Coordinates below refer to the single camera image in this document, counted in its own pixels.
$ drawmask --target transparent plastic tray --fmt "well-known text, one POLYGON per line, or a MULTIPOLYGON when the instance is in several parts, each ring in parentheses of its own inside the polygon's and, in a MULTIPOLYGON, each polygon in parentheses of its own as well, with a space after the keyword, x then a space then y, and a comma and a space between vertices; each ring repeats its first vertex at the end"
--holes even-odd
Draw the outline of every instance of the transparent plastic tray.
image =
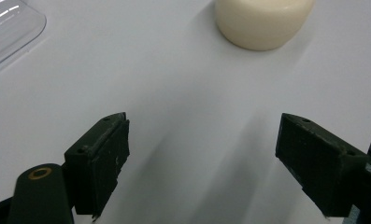
POLYGON ((46 17, 20 0, 0 0, 0 63, 43 31, 46 17))

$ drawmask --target white cylinder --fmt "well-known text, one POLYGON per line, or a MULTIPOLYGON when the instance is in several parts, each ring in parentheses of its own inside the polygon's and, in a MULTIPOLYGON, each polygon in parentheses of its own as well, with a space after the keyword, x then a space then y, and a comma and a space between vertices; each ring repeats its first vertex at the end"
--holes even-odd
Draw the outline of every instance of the white cylinder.
POLYGON ((222 34, 244 49, 276 49, 302 27, 314 0, 217 0, 222 34))

